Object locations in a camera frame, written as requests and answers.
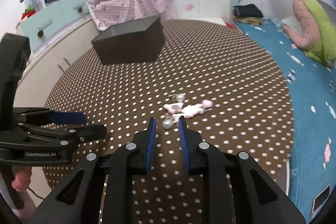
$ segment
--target silver ball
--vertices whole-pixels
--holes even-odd
[[[182,102],[184,102],[184,100],[185,100],[185,95],[182,94],[182,93],[180,93],[180,94],[176,95],[175,100],[176,100],[176,102],[178,102],[178,103],[182,103]]]
[[[170,129],[170,128],[173,127],[173,122],[172,122],[171,119],[165,119],[162,122],[162,126],[163,126],[164,129]]]

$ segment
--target round table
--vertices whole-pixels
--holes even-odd
[[[91,49],[59,79],[46,107],[82,111],[88,124],[105,124],[108,135],[79,145],[72,165],[44,172],[53,188],[85,155],[115,152],[156,117],[152,171],[133,178],[134,223],[196,224],[202,178],[183,169],[177,125],[162,127],[169,95],[185,93],[184,106],[212,100],[212,110],[186,120],[189,127],[223,152],[249,152],[273,179],[293,144],[291,99],[276,62],[238,30],[194,20],[162,26],[166,43],[156,62],[103,66]]]

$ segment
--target blue gripper pad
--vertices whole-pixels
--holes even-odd
[[[190,168],[190,157],[189,157],[189,147],[188,147],[188,142],[185,137],[185,130],[186,130],[186,125],[185,121],[182,120],[180,117],[178,120],[178,134],[180,137],[180,146],[181,146],[181,152],[182,152],[182,160],[183,160],[183,165],[187,173],[189,172]]]
[[[154,157],[154,146],[157,131],[156,119],[151,118],[147,130],[149,131],[148,145],[146,149],[146,172],[148,173],[152,168],[152,160]]]
[[[86,116],[82,112],[55,112],[48,115],[50,122],[55,124],[82,124]]]

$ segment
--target blue bed sheet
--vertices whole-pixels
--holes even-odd
[[[295,80],[287,83],[294,112],[289,197],[309,223],[318,212],[312,212],[314,198],[336,183],[336,71],[305,56],[270,20],[238,26],[269,52],[285,79],[294,71]]]

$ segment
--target pink pillow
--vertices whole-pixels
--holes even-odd
[[[294,31],[287,25],[283,25],[283,30],[299,48],[311,50],[316,41],[321,38],[319,26],[301,0],[294,1],[293,11],[294,15],[301,22],[303,35],[301,36],[297,31]]]

